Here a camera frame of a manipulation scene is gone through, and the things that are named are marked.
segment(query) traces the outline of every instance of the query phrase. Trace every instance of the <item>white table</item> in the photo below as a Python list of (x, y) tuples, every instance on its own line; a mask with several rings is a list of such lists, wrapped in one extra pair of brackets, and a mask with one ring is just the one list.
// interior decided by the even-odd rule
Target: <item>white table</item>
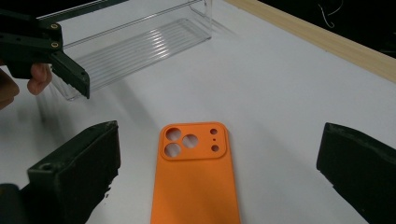
[(325, 122), (396, 147), (395, 84), (223, 1), (213, 16), (211, 40), (90, 100), (51, 88), (37, 100), (17, 80), (20, 95), (0, 111), (0, 183), (25, 186), (53, 149), (117, 120), (120, 174), (88, 223), (149, 223), (161, 128), (216, 120), (230, 132), (243, 223), (366, 223), (316, 169), (318, 149)]

